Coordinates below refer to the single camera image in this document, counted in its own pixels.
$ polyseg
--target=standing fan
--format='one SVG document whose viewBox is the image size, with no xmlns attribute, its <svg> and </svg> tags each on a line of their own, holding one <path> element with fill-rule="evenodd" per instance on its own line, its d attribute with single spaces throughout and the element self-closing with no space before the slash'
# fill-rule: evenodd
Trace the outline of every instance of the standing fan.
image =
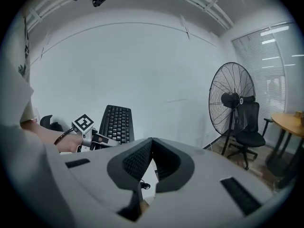
<svg viewBox="0 0 304 228">
<path fill-rule="evenodd" d="M 209 90 L 209 114 L 215 130 L 227 136 L 236 135 L 247 126 L 248 112 L 243 104 L 256 100 L 250 74 L 238 63 L 226 63 L 216 72 Z"/>
</svg>

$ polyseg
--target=black vent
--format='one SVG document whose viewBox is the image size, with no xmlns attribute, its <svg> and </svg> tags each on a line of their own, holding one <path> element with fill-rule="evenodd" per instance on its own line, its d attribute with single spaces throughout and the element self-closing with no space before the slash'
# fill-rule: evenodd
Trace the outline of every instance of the black vent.
<svg viewBox="0 0 304 228">
<path fill-rule="evenodd" d="M 256 211 L 261 204 L 233 177 L 220 181 L 245 215 Z"/>
<path fill-rule="evenodd" d="M 68 168 L 73 168 L 73 167 L 76 167 L 76 166 L 87 164 L 89 162 L 90 161 L 88 159 L 80 159 L 80 160 L 76 160 L 76 161 L 66 162 L 66 166 Z"/>
</svg>

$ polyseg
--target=wooden floor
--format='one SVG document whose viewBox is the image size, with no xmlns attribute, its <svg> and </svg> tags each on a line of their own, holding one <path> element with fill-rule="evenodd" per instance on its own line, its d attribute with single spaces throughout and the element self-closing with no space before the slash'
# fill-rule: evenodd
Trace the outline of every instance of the wooden floor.
<svg viewBox="0 0 304 228">
<path fill-rule="evenodd" d="M 220 138 L 217 142 L 215 142 L 212 147 L 209 147 L 209 151 L 216 152 L 218 154 L 222 153 L 222 150 L 224 148 L 226 137 Z M 230 138 L 229 143 L 234 143 L 232 138 Z M 257 176 L 262 182 L 264 182 L 273 192 L 279 191 L 276 188 L 276 182 L 280 180 L 280 178 L 274 176 L 266 167 L 266 159 L 267 157 L 271 154 L 273 151 L 272 147 L 269 147 L 267 145 L 258 147 L 258 148 L 249 148 L 252 151 L 256 152 L 258 154 L 257 158 L 253 160 L 253 155 L 252 154 L 247 154 L 248 158 L 248 166 L 251 174 Z M 238 149 L 231 146 L 230 148 L 227 146 L 227 149 L 225 151 L 224 156 L 227 157 L 231 153 L 236 152 Z M 292 158 L 292 154 L 285 152 L 283 154 L 283 158 L 286 159 L 286 161 L 290 162 Z M 244 168 L 246 166 L 245 160 L 242 154 L 237 154 L 235 156 L 232 156 L 230 159 L 233 163 L 238 165 L 240 168 Z"/>
</svg>

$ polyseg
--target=person's arm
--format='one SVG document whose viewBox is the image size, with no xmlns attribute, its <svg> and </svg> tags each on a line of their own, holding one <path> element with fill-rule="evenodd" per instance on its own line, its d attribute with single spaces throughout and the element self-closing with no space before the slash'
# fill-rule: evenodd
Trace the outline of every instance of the person's arm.
<svg viewBox="0 0 304 228">
<path fill-rule="evenodd" d="M 20 124 L 24 130 L 31 131 L 35 133 L 43 143 L 52 144 L 60 137 L 63 132 L 57 132 L 39 124 L 33 122 L 32 120 L 25 121 Z M 57 148 L 60 152 L 77 152 L 77 147 L 82 143 L 82 136 L 79 134 L 68 134 L 66 135 L 58 144 Z"/>
</svg>

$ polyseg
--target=ceiling track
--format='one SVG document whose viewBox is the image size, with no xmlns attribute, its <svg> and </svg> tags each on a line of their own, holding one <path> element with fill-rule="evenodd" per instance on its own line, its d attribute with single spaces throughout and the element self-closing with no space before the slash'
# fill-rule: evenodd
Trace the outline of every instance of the ceiling track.
<svg viewBox="0 0 304 228">
<path fill-rule="evenodd" d="M 191 5 L 199 8 L 202 12 L 209 14 L 215 19 L 224 29 L 229 29 L 234 26 L 234 23 L 228 17 L 228 15 L 216 4 L 217 0 L 185 0 Z M 31 13 L 27 16 L 28 31 L 30 32 L 39 22 L 41 22 L 47 15 L 55 11 L 56 9 L 71 2 L 71 0 L 56 0 L 52 2 L 42 11 L 40 10 L 49 0 L 43 0 L 39 3 L 35 9 L 31 10 Z"/>
</svg>

